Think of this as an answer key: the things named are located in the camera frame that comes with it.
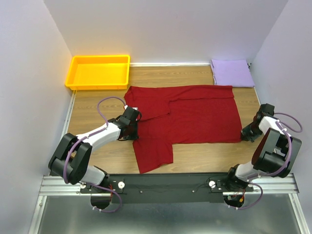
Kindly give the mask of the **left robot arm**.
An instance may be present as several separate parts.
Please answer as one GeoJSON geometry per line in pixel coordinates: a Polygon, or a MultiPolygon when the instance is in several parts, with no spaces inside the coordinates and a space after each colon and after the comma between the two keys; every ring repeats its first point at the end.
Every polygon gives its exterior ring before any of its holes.
{"type": "Polygon", "coordinates": [[[137,108],[125,106],[122,115],[106,121],[102,126],[80,135],[65,134],[55,152],[48,168],[62,177],[65,183],[91,184],[98,192],[104,192],[108,187],[108,174],[96,167],[90,166],[91,154],[112,141],[127,141],[138,139],[137,124],[142,117],[137,108]]]}

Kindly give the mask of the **red t shirt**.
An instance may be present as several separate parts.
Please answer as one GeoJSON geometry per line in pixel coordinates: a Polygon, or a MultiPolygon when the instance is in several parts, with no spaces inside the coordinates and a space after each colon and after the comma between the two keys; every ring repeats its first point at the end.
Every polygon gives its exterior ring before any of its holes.
{"type": "Polygon", "coordinates": [[[124,99],[142,114],[138,139],[133,142],[141,174],[171,164],[173,144],[241,141],[242,124],[232,86],[131,86],[124,99]]]}

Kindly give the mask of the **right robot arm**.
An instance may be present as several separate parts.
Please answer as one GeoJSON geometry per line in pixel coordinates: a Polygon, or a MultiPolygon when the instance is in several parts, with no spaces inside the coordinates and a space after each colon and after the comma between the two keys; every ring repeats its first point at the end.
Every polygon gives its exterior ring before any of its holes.
{"type": "Polygon", "coordinates": [[[224,185],[229,191],[245,189],[260,176],[286,177],[302,146],[302,141],[290,133],[291,128],[276,118],[274,106],[262,104],[252,123],[241,130],[243,141],[254,142],[263,136],[251,161],[231,167],[224,185]]]}

